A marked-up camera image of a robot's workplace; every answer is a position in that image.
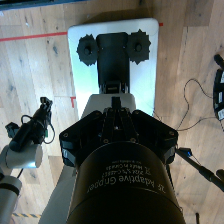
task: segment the black cable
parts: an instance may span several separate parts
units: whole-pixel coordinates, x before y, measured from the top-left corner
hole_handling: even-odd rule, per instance
[[[186,86],[187,86],[187,84],[188,84],[190,81],[195,81],[195,82],[200,86],[200,88],[201,88],[202,92],[204,93],[204,95],[207,96],[208,98],[213,99],[213,97],[211,97],[211,96],[209,96],[207,93],[205,93],[205,91],[203,90],[203,88],[201,87],[201,84],[198,82],[197,79],[195,79],[195,78],[191,78],[191,79],[189,79],[189,80],[186,82],[185,86],[184,86],[184,99],[185,99],[185,101],[186,101],[186,103],[187,103],[187,111],[186,111],[186,113],[184,114],[184,116],[183,116],[183,118],[182,118],[182,120],[181,120],[181,122],[180,122],[178,128],[176,129],[177,131],[179,131],[178,129],[180,128],[181,124],[183,123],[183,121],[184,121],[185,117],[187,116],[187,113],[188,113],[188,111],[189,111],[189,109],[190,109],[190,105],[189,105],[189,103],[188,103],[188,101],[187,101],[186,94],[185,94]]]
[[[39,122],[38,120],[35,120],[35,119],[33,119],[32,117],[30,117],[29,115],[23,115],[22,117],[21,117],[21,122],[22,122],[22,124],[23,124],[23,118],[24,117],[27,117],[27,118],[29,118],[30,120],[34,120],[34,121],[36,121],[36,122],[38,122],[38,123],[40,123],[42,126],[43,126],[43,124],[41,123],[41,122]],[[45,144],[50,144],[50,143],[52,143],[53,141],[54,141],[54,138],[55,138],[55,131],[54,131],[54,127],[53,127],[53,125],[51,124],[51,122],[50,121],[48,121],[49,122],[49,125],[51,126],[51,129],[52,129],[52,131],[53,131],[53,133],[54,133],[54,136],[53,136],[53,139],[50,141],[50,142],[45,142],[45,140],[43,141]]]
[[[180,129],[180,130],[177,130],[177,131],[186,131],[186,130],[189,130],[191,128],[193,128],[194,126],[196,126],[198,123],[200,123],[201,121],[203,120],[207,120],[207,119],[211,119],[211,118],[216,118],[216,117],[205,117],[205,118],[201,118],[199,121],[197,121],[194,125],[188,127],[188,128],[184,128],[184,129]]]
[[[21,171],[19,172],[19,175],[17,176],[18,179],[20,178],[22,172],[23,172],[23,169],[21,169]]]
[[[50,144],[50,143],[52,143],[53,141],[54,141],[54,138],[55,138],[55,130],[54,130],[54,127],[53,127],[53,125],[49,122],[49,125],[51,126],[51,129],[52,129],[52,131],[53,131],[53,133],[54,133],[54,136],[53,136],[53,139],[50,141],[50,142],[45,142],[45,140],[44,140],[44,143],[45,144]]]
[[[197,163],[201,166],[201,163],[199,163],[199,161],[196,159],[196,157],[192,154],[192,156],[195,158],[195,160],[197,161]]]
[[[28,116],[28,115],[23,115],[22,117],[21,117],[21,123],[23,124],[23,118],[24,117],[27,117],[27,118],[29,118],[30,120],[32,120],[33,118],[32,117],[30,117],[30,116]]]

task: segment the wooden plank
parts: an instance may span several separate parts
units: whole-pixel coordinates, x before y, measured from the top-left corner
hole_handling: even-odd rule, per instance
[[[40,7],[45,33],[65,32],[63,5]]]
[[[63,5],[42,7],[41,15],[46,33],[66,31]],[[54,95],[74,96],[67,36],[47,38],[47,53]]]
[[[20,123],[21,108],[5,43],[0,42],[0,96],[8,121]]]
[[[20,36],[23,36],[22,28],[19,26],[4,26],[1,29],[3,37],[14,36],[14,33],[19,33]],[[25,41],[10,41],[6,42],[5,45],[8,55],[10,55],[9,63],[19,96],[22,114],[32,116],[38,107]]]
[[[25,9],[20,12],[21,21],[26,17],[26,21],[28,24],[32,24],[32,26],[27,26],[22,23],[23,31],[25,35],[29,35],[30,33],[43,33],[43,23],[40,13],[40,8],[34,9]],[[50,100],[54,99],[54,93],[52,88],[52,80],[50,74],[50,65],[47,55],[46,49],[46,38],[38,38],[38,39],[29,39],[26,40],[26,48],[27,54],[29,57],[29,66],[32,74],[34,90],[36,100],[39,104],[40,97],[46,96]],[[54,126],[55,132],[58,133],[58,120],[56,116],[55,105],[52,105],[52,124]],[[53,132],[49,130],[49,136],[46,139],[47,142],[53,139]],[[52,144],[46,146],[49,155],[59,156],[60,145],[57,139],[55,139]]]
[[[78,121],[76,100],[74,100],[75,108],[72,108],[70,97],[55,97],[54,102],[58,116],[59,131],[62,132]]]
[[[184,26],[208,26],[214,0],[188,0]]]
[[[88,1],[64,5],[66,29],[83,23],[118,21],[152,16],[151,1]]]
[[[53,177],[54,186],[56,187],[58,179],[61,175],[64,163],[61,156],[49,156],[48,157],[51,167],[51,173]]]
[[[162,117],[171,115],[186,3],[186,0],[153,3],[153,17],[163,22],[159,31],[155,99],[155,110]]]
[[[2,97],[0,96],[0,108],[3,108]]]
[[[5,126],[8,124],[6,112],[4,108],[0,108],[0,153],[2,149],[9,144],[10,138],[8,137]]]
[[[0,26],[21,25],[19,18],[19,10],[1,11]]]
[[[47,38],[47,54],[54,96],[74,96],[67,36]]]

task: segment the black mount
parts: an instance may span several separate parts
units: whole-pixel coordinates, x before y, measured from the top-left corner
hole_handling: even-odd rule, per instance
[[[130,61],[139,64],[149,59],[149,35],[139,30],[128,35],[100,34],[80,38],[77,53],[87,66],[97,61],[100,93],[130,92]]]
[[[174,160],[178,133],[140,110],[130,113],[119,97],[103,114],[93,111],[59,135],[63,162],[79,169],[97,148],[112,142],[129,141],[152,150],[164,164]]]
[[[12,151],[20,152],[22,146],[26,145],[28,141],[32,141],[34,144],[41,144],[44,141],[47,126],[51,124],[51,106],[53,102],[47,97],[41,97],[40,102],[40,108],[33,117],[22,116],[21,127],[12,122],[6,125],[8,136],[12,138],[9,144]],[[30,118],[30,121],[23,123],[23,117]]]

